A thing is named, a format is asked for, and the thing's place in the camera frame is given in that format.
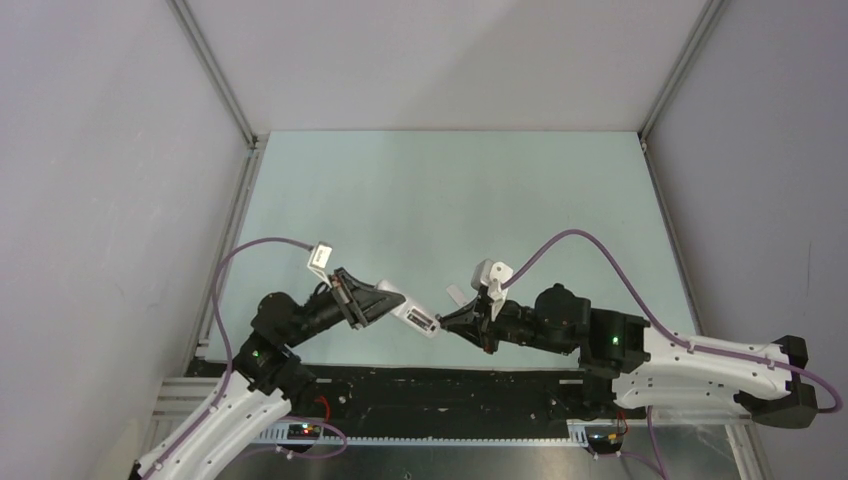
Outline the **white battery cover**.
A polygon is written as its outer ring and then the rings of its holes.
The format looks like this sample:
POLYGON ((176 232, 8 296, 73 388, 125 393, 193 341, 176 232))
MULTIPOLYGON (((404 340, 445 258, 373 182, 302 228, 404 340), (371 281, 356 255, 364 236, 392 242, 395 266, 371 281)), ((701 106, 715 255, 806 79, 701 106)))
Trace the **white battery cover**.
POLYGON ((446 292, 448 293, 451 300, 458 306, 462 307, 468 303, 467 297, 462 291, 462 289, 455 284, 451 284, 446 288, 446 292))

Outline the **white remote control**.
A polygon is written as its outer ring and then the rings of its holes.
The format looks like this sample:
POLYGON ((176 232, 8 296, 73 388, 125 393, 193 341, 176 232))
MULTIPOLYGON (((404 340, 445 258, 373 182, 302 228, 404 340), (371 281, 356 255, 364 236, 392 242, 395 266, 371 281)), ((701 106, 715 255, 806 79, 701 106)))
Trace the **white remote control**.
POLYGON ((392 316, 427 338, 434 338, 438 334, 440 325, 435 316, 411 295, 402 292, 385 279, 377 283, 377 288, 382 291, 399 294, 404 298, 399 306, 394 307, 390 311, 392 316))

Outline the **AAA battery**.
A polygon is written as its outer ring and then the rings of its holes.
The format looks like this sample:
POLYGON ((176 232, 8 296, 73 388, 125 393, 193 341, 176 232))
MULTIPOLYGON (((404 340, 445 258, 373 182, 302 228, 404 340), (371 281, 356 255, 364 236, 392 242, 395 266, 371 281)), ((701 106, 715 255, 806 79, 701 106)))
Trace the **AAA battery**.
POLYGON ((411 308, 405 315, 406 320, 422 332, 434 332, 437 329, 433 319, 423 314, 421 311, 411 308))

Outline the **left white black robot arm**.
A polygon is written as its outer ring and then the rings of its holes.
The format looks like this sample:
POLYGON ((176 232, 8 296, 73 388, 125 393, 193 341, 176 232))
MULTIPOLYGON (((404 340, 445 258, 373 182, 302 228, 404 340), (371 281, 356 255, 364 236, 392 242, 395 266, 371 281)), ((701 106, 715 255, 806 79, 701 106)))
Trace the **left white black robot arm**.
POLYGON ((132 479, 213 479, 259 433, 314 406, 317 377, 293 352, 340 323, 366 328, 405 303, 403 294, 337 269, 304 304, 265 296, 252 332, 212 392, 157 447, 136 460, 132 479))

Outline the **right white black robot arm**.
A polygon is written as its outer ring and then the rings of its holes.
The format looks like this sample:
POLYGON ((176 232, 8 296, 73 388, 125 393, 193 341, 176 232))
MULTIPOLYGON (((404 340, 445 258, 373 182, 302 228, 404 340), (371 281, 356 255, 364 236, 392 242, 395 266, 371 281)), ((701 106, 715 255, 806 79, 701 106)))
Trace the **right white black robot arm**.
POLYGON ((647 408, 748 416, 754 422, 802 429, 819 412, 813 386, 799 369, 805 341, 784 336, 764 345, 736 346, 695 336, 666 338, 637 315, 592 307, 556 283, 523 306, 508 300, 498 312, 485 291, 442 316, 442 329, 487 354, 508 342, 555 354, 576 354, 580 384, 552 396, 571 418, 641 415, 647 408))

